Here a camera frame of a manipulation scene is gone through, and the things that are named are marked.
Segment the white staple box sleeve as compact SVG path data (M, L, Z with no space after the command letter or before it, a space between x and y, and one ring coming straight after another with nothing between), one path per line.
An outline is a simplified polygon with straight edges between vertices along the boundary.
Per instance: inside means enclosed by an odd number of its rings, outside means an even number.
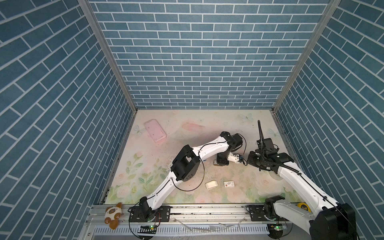
M234 181L224 181L224 187L225 188L233 188L233 187L235 187L235 182Z

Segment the staple box tray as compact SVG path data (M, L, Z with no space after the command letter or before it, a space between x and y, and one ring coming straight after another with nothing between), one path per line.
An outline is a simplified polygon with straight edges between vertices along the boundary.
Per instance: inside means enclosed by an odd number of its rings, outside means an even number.
M209 181L209 182L205 183L205 186L208 190L213 189L213 188L216 188L218 186L218 182L216 180Z

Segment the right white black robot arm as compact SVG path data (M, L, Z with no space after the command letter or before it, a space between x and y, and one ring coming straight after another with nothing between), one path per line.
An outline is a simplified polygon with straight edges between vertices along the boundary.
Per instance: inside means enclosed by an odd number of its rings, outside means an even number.
M273 172L285 180L304 200L308 208L302 209L282 196L267 198L264 203L265 217L270 220L285 219L292 222L313 240L358 240L356 213L349 204L341 204L318 187L272 139L264 138L258 126L258 149L251 151L248 164L260 171Z

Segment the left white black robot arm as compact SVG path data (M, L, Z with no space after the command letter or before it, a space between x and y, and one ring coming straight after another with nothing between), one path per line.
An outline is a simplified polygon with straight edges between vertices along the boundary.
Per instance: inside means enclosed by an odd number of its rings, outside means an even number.
M207 144L193 148L189 145L184 146L173 160L170 172L159 187L149 196L140 198L139 216L143 220L151 219L165 199L178 189L182 182L189 181L195 176L204 160L215 156L216 166L243 162L243 156L235 153L243 146L243 141L241 134L231 135L229 132L221 132L219 137Z

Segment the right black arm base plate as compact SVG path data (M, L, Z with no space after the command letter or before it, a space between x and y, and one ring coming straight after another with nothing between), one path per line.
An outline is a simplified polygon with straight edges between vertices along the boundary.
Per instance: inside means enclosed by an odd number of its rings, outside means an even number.
M265 215L264 206L263 205L246 205L246 211L250 215L252 222L262 222L262 221L275 221L276 218L268 218Z

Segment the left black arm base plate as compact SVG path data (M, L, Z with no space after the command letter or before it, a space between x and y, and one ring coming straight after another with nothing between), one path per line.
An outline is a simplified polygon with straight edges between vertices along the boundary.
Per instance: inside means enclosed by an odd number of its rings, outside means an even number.
M169 222L171 215L170 206L161 206L157 210L144 211L140 206L133 206L128 209L129 220L133 223L146 222Z

